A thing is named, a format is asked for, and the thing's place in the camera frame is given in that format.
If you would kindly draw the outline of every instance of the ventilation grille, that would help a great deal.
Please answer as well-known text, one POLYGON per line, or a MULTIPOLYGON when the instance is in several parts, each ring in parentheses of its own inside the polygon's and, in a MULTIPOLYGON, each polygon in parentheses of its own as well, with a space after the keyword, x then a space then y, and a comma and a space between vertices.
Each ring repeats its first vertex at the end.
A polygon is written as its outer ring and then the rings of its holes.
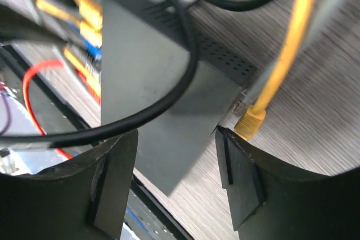
MULTIPOLYGON (((178 16, 165 12, 163 7, 151 6, 145 8, 145 13, 156 22, 159 29, 169 35, 174 36, 174 33, 182 32, 178 16)), ((182 43, 181 35, 177 34, 174 40, 182 43)), ((197 42, 200 46, 201 59, 212 64, 237 84, 244 85, 256 72, 256 67, 249 61, 206 34, 198 33, 197 42)))

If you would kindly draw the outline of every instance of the red wire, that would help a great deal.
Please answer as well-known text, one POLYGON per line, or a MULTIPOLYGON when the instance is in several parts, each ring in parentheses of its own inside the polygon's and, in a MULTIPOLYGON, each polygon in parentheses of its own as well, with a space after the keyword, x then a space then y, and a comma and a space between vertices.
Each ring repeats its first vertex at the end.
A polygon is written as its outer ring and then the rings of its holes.
MULTIPOLYGON (((45 132, 40 126, 38 120, 36 119, 32 106, 30 104, 29 84, 32 78, 34 78, 38 72, 47 69, 55 69, 55 68, 62 68, 62 63, 59 60, 48 60, 48 61, 36 63, 26 71, 24 78, 22 80, 22 93, 24 95, 26 109, 28 110, 31 120, 33 121, 34 125, 36 126, 36 128, 38 129, 41 135, 45 135, 45 132)), ((71 156, 68 153, 66 153, 64 150, 60 148, 55 149, 55 151, 65 156, 67 159, 71 158, 71 156)))

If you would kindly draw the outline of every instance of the yellow ethernet cable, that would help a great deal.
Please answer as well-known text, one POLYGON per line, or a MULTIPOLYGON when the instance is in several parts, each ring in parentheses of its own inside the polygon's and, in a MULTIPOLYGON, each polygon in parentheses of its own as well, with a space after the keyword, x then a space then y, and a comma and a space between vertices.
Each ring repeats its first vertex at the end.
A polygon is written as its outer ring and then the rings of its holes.
POLYGON ((102 34, 94 30, 86 21, 80 20, 68 12, 56 7, 51 2, 46 0, 35 0, 38 9, 65 21, 73 23, 80 30, 80 34, 89 41, 94 47, 101 47, 102 34))
POLYGON ((266 107, 276 94, 285 76, 294 62, 296 53, 305 36, 315 0, 295 0, 292 15, 274 71, 254 105, 247 108, 242 118, 235 125, 235 132, 243 139, 252 139, 265 119, 266 107))
POLYGON ((80 14, 96 30, 102 29, 102 8, 94 0, 74 0, 80 14))
POLYGON ((94 78, 94 76, 85 68, 81 61, 68 48, 64 48, 64 56, 79 70, 86 78, 86 82, 91 89, 101 97, 101 84, 94 78))

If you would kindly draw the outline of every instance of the black strip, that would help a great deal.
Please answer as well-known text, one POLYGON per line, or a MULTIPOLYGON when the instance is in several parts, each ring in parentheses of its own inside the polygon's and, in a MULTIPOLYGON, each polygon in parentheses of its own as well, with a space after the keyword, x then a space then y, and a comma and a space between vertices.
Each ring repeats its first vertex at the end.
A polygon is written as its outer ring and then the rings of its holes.
MULTIPOLYGON (((13 46, 0 47, 0 58, 15 73, 19 79, 23 79, 25 72, 30 68, 31 62, 13 46)), ((88 129, 90 126, 78 115, 73 107, 63 101, 56 90, 48 83, 41 74, 34 77, 36 85, 54 103, 58 110, 67 117, 69 122, 78 130, 88 129)), ((133 175, 131 181, 131 191, 152 211, 152 213, 163 223, 176 239, 193 239, 183 226, 166 210, 166 208, 148 191, 142 182, 133 175)))

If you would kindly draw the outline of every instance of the gray wood grain surface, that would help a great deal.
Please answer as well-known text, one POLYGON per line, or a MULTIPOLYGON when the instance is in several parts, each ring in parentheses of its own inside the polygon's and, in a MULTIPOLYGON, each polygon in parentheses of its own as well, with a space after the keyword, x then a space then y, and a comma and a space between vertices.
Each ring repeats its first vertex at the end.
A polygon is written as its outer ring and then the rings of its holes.
MULTIPOLYGON (((24 6, 20 0, 3 1, 24 6)), ((359 4, 360 0, 344 3, 316 41, 298 56, 252 144, 323 174, 359 165, 359 4)), ((199 3, 191 13, 204 31, 263 70, 280 50, 291 6, 292 0, 276 0, 256 11, 233 13, 199 3)), ((33 61, 54 57, 46 47, 21 47, 33 61)), ((48 71, 46 76, 91 125, 99 123, 98 108, 89 106, 63 71, 48 71)), ((230 112, 225 123, 232 127, 236 121, 230 112)), ((135 173, 196 239, 238 239, 231 228, 226 192, 221 189, 213 140, 170 196, 135 173)))

